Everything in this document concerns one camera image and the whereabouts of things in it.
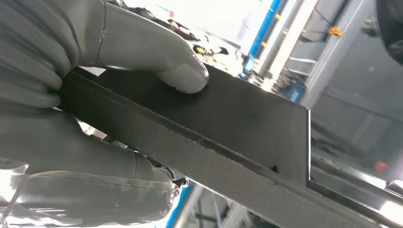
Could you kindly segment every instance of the textured black coating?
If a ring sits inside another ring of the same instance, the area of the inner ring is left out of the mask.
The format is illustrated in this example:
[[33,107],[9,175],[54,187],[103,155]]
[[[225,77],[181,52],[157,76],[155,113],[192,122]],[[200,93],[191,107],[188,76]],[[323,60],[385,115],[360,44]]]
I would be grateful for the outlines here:
[[61,109],[272,223],[282,228],[378,227],[79,74],[64,78]]
[[197,94],[183,94],[147,72],[106,71],[97,83],[290,180],[308,179],[308,110],[207,66]]

